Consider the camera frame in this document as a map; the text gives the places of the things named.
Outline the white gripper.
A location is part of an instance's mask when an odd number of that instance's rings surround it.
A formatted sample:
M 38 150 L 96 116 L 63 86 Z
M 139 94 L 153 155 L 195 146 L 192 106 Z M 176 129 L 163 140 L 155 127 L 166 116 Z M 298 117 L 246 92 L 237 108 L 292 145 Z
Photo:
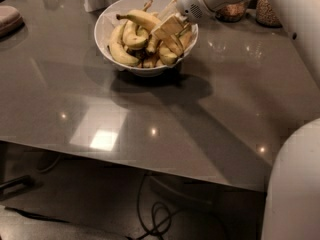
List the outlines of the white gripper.
M 184 25 L 176 15 L 178 12 L 190 22 L 200 23 L 213 18 L 218 10 L 227 5 L 247 1 L 251 0 L 172 0 L 158 13 L 158 18 L 163 21 L 151 33 L 162 40 L 173 53 L 182 55 L 184 49 L 176 34 L 184 29 Z

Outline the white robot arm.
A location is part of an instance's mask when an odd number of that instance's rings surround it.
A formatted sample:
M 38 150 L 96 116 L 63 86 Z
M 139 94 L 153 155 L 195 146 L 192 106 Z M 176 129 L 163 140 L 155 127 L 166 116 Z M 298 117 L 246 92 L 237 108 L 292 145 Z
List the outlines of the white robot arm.
M 247 0 L 174 0 L 161 12 L 191 22 Z M 314 81 L 320 81 L 320 0 L 268 0 Z M 269 179 L 261 240 L 320 240 L 320 120 L 296 130 L 280 149 Z

